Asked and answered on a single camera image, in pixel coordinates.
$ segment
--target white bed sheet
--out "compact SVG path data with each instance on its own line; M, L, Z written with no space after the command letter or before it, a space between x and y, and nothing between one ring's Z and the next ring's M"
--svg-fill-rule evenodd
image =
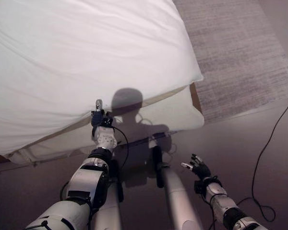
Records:
M138 111L114 117L113 125L134 142L155 133L189 130L204 125L203 115L193 107L189 87L181 92ZM68 156L76 149L88 153L96 146L91 138L92 126L87 124L73 131L21 149L9 156L17 164L44 161ZM122 135L115 135L119 143L126 143Z
M96 99L110 108L121 88L146 100L199 80L172 0L0 0L0 154L88 116Z

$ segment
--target white duvet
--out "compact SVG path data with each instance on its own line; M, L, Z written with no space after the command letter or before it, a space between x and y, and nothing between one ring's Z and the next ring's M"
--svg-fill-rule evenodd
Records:
M172 0L0 0L0 154L201 79Z

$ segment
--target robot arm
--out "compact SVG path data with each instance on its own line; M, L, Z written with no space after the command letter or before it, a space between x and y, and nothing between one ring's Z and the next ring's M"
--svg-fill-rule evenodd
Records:
M117 145L113 119L105 115L102 101L96 101L92 112L96 149L83 161L70 179L64 200L48 208L25 230L83 230L106 201L110 186L112 151Z
M202 195L212 207L217 221L223 223L228 230L267 230L241 211L227 195L221 182L216 177L211 176L209 168L200 157L192 154L190 164L182 162L181 166L189 169L200 178L194 183L195 192Z

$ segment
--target black cable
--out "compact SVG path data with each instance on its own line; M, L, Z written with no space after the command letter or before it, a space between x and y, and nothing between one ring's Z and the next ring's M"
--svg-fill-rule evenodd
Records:
M116 130L119 131L121 134L123 134L123 136L124 136L125 139L126 139L126 143L127 143L127 155L126 155L126 157L125 157L124 163L123 163L123 164L121 165L121 167L120 167L120 170L122 170L122 168L123 168L124 165L126 164L126 161L127 161L128 157L129 157L129 142L128 142L128 139L127 139L126 135L123 133L123 131L121 131L119 128L116 128L116 127L114 127L114 126L112 126L112 128L116 129Z
M271 141L271 139L272 139L272 137L273 137L274 131L275 131L275 129L276 129L279 121L282 119L282 117L283 117L284 114L287 112L287 110L288 110L288 106L286 107L286 109L284 110L284 112L282 113L282 115L279 117L279 119L277 120L277 122L275 123L275 125L274 125L274 127L273 127L273 129L272 129L271 135L270 135L270 137L269 137L266 145L263 147L263 149L261 150L261 152L260 152L260 154L259 154L259 156L258 156L258 158L257 158L257 162L256 162L256 166L255 166L255 170L254 170L253 178L252 178L252 196L251 196L251 197L246 197L246 198L242 199L241 201L239 201L239 202L237 203L237 206L238 206L238 205L242 204L242 203L243 203L244 201L246 201L246 200L250 200L250 199L253 200L253 201L255 202L255 204L259 207L260 212L261 212L263 218L264 218L266 221L268 221L268 222L273 222L273 221L276 219L276 212L275 212L275 210L274 210L271 206L261 205L261 204L259 203L259 201L255 198L255 196L254 196L255 176L256 176L256 173L257 173L257 169L258 169L258 165L259 165L260 158L261 158L263 152L265 151L265 149L267 148L267 146L269 145L269 143L270 143L270 141ZM263 208L268 208L268 209L270 209L270 210L273 212L273 218L272 218L272 219L268 219L268 218L265 216L265 214L264 214L264 212L263 212ZM213 221L212 224L210 225L209 230L211 230L212 226L215 227L215 222L216 222L216 219L214 219L214 221Z
M61 190L60 190L60 201L63 200L63 191L64 191L64 188L66 187L66 185L68 184L68 182L66 182L66 183L63 185L63 187L61 188Z

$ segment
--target gray rug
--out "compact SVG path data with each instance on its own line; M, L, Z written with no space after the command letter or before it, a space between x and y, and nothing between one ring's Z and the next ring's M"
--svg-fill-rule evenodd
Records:
M288 97L288 59L257 0L175 0L205 80L206 122Z

